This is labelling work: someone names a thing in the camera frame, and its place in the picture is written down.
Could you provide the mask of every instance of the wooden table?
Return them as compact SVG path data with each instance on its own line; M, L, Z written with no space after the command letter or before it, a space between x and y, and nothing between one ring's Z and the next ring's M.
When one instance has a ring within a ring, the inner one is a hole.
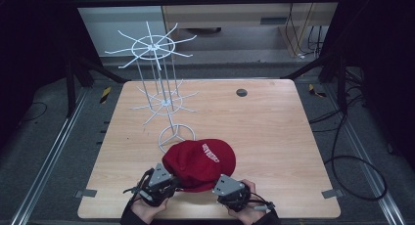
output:
M154 82L146 84L149 89ZM143 125L153 113L132 109L148 105L137 87L142 89L143 83L130 81L121 91L87 185L97 194L82 199L81 218L120 218L132 196L123 190L135 186L146 170L161 162L158 140L168 118L156 115ZM248 91L246 97L236 94L241 88ZM332 185L292 80L184 80L179 92L182 97L198 92L182 104L195 112L179 110L173 122L190 126L196 139L226 141L237 160L232 178L255 182L257 193L276 204L280 217L340 215L337 199L324 199L321 194ZM216 199L212 192L176 193L159 218L231 219Z

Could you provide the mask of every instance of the black fabric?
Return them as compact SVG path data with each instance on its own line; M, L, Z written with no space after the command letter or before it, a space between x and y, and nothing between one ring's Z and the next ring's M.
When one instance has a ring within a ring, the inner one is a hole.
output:
M139 218L129 207L129 204L125 208L124 214L119 221L121 225L148 225L141 218Z
M281 225L281 221L275 211L270 211L253 223L253 225Z
M320 56L342 54L347 67L362 68L363 92L392 153L415 170L415 0L342 0ZM339 63L322 73L336 75Z
M66 76L69 50L102 65L77 9L42 1L0 0L0 154L36 90ZM59 34L67 39L59 39ZM79 67L74 72L89 78L87 70Z

